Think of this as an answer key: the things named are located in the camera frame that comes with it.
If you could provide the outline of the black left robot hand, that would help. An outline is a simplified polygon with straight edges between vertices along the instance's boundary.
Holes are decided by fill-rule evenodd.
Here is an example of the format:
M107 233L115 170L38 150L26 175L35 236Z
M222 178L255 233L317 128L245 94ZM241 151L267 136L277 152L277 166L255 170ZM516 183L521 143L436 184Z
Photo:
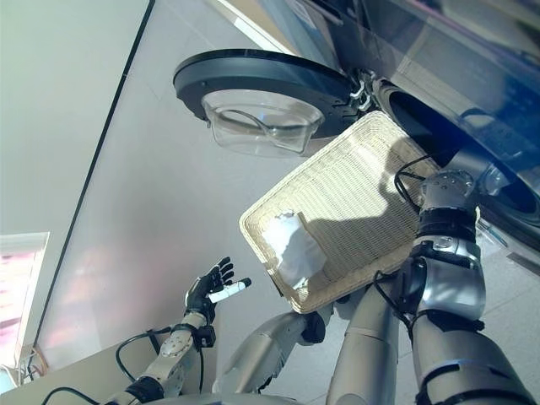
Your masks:
M185 296L186 313L203 315L208 323L215 317L216 305L251 286L250 278L235 281L234 264L227 256L201 277L187 290Z

